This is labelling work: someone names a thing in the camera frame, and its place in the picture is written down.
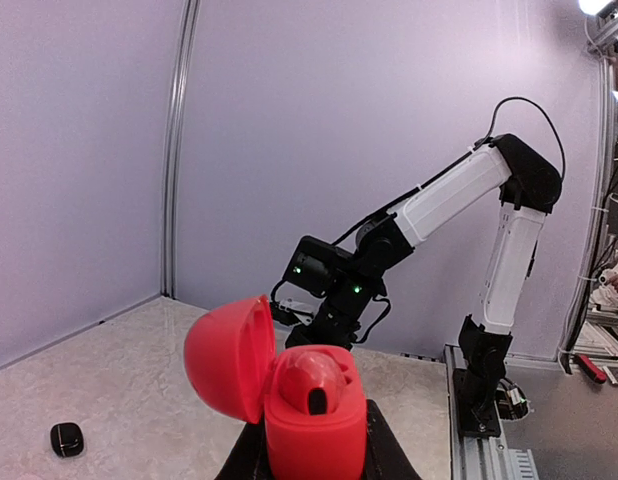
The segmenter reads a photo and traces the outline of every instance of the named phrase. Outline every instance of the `red tool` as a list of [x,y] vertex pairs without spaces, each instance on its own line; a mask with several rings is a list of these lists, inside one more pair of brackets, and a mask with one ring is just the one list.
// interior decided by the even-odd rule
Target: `red tool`
[[307,345],[276,358],[271,310],[262,296],[200,318],[184,357],[191,384],[213,409],[252,424],[264,410],[276,479],[360,479],[367,403],[349,351]]
[[582,369],[583,372],[596,383],[605,383],[607,374],[594,365],[589,357],[582,354],[574,355],[574,362]]

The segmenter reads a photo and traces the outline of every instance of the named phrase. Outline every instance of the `light fixture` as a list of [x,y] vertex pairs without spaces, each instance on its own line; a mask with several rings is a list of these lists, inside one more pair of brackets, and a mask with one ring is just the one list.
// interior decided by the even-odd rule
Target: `light fixture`
[[614,0],[578,0],[580,10],[587,15],[597,15],[603,8]]

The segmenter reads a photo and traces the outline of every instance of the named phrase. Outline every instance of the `metal bracket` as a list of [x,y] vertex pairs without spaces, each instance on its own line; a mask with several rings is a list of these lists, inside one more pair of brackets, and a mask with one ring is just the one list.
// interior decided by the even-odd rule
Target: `metal bracket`
[[538,480],[531,451],[510,450],[504,433],[491,438],[460,436],[452,378],[456,368],[465,366],[458,347],[445,347],[445,363],[449,388],[453,480]]

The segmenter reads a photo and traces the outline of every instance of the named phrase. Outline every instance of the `white tabletop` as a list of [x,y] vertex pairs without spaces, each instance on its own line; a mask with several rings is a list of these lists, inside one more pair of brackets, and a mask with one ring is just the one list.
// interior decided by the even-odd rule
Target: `white tabletop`
[[[0,371],[0,480],[206,480],[243,423],[204,405],[182,345],[204,310],[158,299]],[[376,400],[425,480],[449,479],[445,367],[354,350]],[[75,422],[85,451],[60,459],[52,425]]]

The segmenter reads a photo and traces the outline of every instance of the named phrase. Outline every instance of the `backdrop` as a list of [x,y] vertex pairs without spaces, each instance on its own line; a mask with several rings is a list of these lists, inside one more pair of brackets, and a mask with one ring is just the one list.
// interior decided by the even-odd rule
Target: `backdrop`
[[181,14],[0,1],[0,365],[158,292]]
[[[212,308],[268,293],[302,235],[334,240],[462,155],[501,98],[525,95],[554,120],[568,165],[512,351],[552,357],[593,191],[600,86],[584,46],[573,0],[204,2],[182,147],[178,297]],[[504,132],[559,163],[532,107],[504,107],[495,133]],[[433,356],[456,342],[492,251],[497,197],[387,273],[394,310],[371,347]]]

